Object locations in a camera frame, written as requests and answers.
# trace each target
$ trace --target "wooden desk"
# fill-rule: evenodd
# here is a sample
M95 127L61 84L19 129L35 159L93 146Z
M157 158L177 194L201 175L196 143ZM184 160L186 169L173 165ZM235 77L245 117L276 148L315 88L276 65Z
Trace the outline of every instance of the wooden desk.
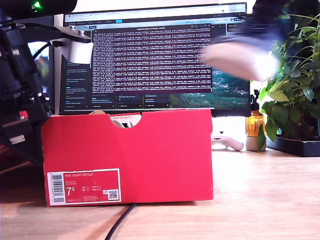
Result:
M320 158L274 150L216 150L212 158L214 200L140 205L113 239L320 239ZM39 167L0 181L1 240L103 240L127 208L48 208Z

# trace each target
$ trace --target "shoe box label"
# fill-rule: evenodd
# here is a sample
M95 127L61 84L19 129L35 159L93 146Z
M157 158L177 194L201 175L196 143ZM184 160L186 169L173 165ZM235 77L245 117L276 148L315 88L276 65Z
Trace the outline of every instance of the shoe box label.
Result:
M119 168L47 173L51 206L120 203Z

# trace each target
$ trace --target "plant pot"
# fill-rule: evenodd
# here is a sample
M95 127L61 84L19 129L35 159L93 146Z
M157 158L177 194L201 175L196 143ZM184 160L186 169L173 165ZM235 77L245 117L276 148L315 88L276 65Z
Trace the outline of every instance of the plant pot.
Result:
M272 142L266 137L266 146L280 152L300 157L320 157L320 139L315 137L314 141L300 141L277 136Z

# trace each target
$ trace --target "size number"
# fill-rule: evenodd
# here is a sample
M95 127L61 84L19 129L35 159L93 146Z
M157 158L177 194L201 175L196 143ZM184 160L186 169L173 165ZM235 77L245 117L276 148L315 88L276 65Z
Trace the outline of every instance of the size number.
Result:
M75 187L67 187L66 189L68 190L68 196L70 196L71 191L74 192L76 190Z

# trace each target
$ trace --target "monitor screen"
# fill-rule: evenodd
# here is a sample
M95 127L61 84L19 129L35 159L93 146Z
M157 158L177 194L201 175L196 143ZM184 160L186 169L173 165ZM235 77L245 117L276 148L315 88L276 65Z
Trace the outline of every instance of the monitor screen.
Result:
M93 52L90 65L62 58L59 114L209 108L248 116L250 83L201 58L246 12L232 3L65 14L64 26L91 37Z
M38 18L29 18L16 21L17 23L38 23L53 26L54 17L45 16ZM31 54L34 55L46 42L36 41L28 43ZM53 46L46 47L35 59L40 73L43 76L42 90L52 113L55 113L55 88L54 88L54 49Z

